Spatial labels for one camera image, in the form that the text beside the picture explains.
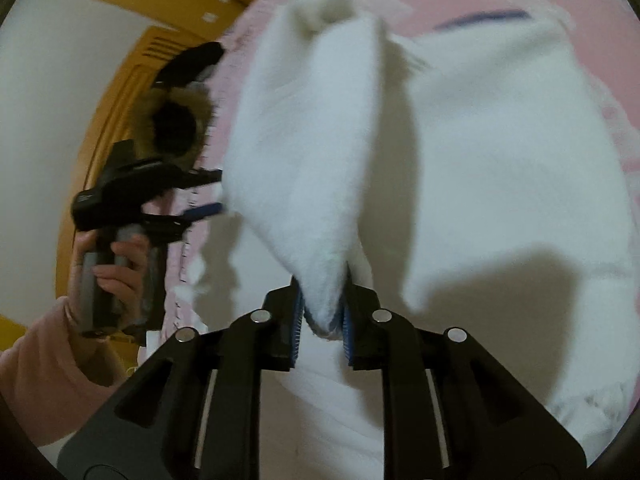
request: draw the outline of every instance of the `pink sleeve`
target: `pink sleeve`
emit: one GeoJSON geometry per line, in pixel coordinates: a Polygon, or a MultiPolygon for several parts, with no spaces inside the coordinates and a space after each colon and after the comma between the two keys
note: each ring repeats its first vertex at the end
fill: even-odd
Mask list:
{"type": "Polygon", "coordinates": [[[118,387],[92,383],[76,365],[65,303],[60,298],[0,354],[0,393],[36,446],[78,430],[118,387]]]}

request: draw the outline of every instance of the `folded fabric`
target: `folded fabric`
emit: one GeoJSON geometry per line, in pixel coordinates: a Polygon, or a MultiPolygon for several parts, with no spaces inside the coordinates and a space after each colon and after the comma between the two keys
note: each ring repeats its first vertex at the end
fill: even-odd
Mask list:
{"type": "Polygon", "coordinates": [[[336,333],[349,261],[417,326],[469,330],[585,448],[619,427],[640,368],[634,226],[558,24],[408,40],[348,0],[292,0],[258,47],[223,187],[316,333],[336,333]],[[594,392],[597,424],[576,424],[594,392]]]}

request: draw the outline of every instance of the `white cloth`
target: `white cloth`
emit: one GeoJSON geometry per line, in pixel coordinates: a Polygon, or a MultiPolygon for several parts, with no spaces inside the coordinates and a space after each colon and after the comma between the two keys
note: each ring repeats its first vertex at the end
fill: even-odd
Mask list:
{"type": "MultiPolygon", "coordinates": [[[[640,363],[634,226],[606,127],[555,23],[408,40],[386,38],[348,0],[293,0],[258,48],[223,187],[300,279],[315,329],[333,329],[359,222],[384,306],[422,328],[467,329],[590,461],[620,426],[640,363]],[[576,424],[585,410],[597,421],[576,424]]],[[[321,362],[335,360],[333,343],[313,345],[286,389],[364,446],[356,436],[370,422],[344,418],[341,367],[321,362]],[[333,379],[321,395],[315,376],[333,379]]]]}

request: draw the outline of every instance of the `pink and white patterned fabric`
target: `pink and white patterned fabric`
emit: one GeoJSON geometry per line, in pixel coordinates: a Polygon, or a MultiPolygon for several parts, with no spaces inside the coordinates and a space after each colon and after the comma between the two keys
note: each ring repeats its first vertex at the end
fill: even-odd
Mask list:
{"type": "MultiPolygon", "coordinates": [[[[227,49],[216,73],[208,81],[216,102],[216,119],[207,136],[199,164],[220,167],[236,107],[258,39],[276,6],[287,0],[256,0],[221,42],[227,49]]],[[[593,95],[602,108],[626,175],[633,215],[640,220],[640,107],[635,100],[640,81],[640,23],[626,0],[356,0],[385,19],[396,34],[420,36],[460,16],[496,10],[523,9],[532,16],[554,17],[568,31],[578,61],[589,75],[593,95]]],[[[177,191],[171,213],[212,202],[213,188],[177,191]]],[[[161,342],[182,326],[202,323],[187,295],[176,294],[188,280],[190,262],[197,258],[209,235],[208,222],[194,225],[182,244],[170,246],[161,342]]]]}

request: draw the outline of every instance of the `silver rivet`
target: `silver rivet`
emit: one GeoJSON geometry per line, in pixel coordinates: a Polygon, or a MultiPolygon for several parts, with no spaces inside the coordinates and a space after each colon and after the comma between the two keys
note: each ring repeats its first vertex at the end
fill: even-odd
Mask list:
{"type": "Polygon", "coordinates": [[[262,308],[260,310],[254,310],[251,313],[251,321],[253,321],[254,323],[266,323],[270,319],[271,312],[262,308]]]}
{"type": "Polygon", "coordinates": [[[392,315],[388,310],[379,308],[373,314],[371,314],[371,317],[373,318],[373,321],[377,321],[378,323],[386,323],[387,321],[391,321],[392,315]]]}
{"type": "Polygon", "coordinates": [[[454,343],[463,343],[466,341],[466,332],[461,328],[452,328],[447,332],[447,337],[454,343]]]}
{"type": "Polygon", "coordinates": [[[195,331],[195,329],[191,328],[190,326],[185,326],[175,333],[175,338],[180,343],[186,343],[187,341],[191,341],[194,337],[196,337],[196,334],[197,332],[195,331]]]}

